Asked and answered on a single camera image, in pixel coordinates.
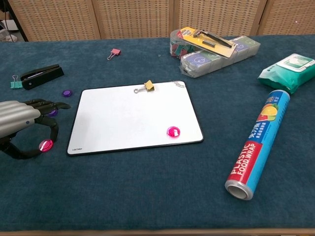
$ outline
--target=robotic hand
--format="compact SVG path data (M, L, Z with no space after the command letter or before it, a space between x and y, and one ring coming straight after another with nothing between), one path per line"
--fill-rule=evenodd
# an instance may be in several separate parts
M55 119L46 117L53 110L69 109L68 104L35 99L26 102L0 102L0 150L15 159L29 159L40 155L39 149L20 151L10 141L17 132L35 123L47 125L51 129L50 139L55 142L58 124Z

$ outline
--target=rattan screen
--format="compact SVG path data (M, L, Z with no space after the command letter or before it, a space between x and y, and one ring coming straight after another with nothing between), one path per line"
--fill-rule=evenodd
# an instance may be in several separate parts
M29 41L100 39L92 0L9 0Z
M227 35L255 35L266 1L180 0L178 27Z
M269 0L258 33L315 33L315 0Z
M169 37L169 0L93 0L102 38Z

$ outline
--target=blue tablecloth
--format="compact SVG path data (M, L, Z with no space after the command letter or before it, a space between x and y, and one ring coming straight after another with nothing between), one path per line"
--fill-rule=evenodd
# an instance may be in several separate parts
M224 188L272 90L257 80L262 69L292 53L315 58L315 35L253 39L261 43L255 57L197 79L180 73L167 38L1 43L0 101L43 98L72 108L57 115L59 139L49 152L30 160L0 153L0 230L315 227L315 80L291 97L254 198L241 201ZM112 48L122 54L108 61ZM9 88L12 75L55 63L64 76ZM185 81L202 143L66 155L83 89L149 79ZM62 97L65 89L73 95ZM37 148L49 132L34 125L13 143Z

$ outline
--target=green wet wipes pack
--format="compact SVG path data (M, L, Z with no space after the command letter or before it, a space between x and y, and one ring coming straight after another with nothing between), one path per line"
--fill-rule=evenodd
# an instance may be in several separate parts
M300 85L314 77L315 60L292 54L264 69L258 80L262 84L293 94Z

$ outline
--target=small whiteboard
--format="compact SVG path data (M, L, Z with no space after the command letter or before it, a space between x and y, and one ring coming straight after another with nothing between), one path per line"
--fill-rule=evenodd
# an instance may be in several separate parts
M178 145L203 141L186 85L154 83L154 91L134 93L143 85L82 91L67 153L96 152ZM169 127L180 135L171 137Z

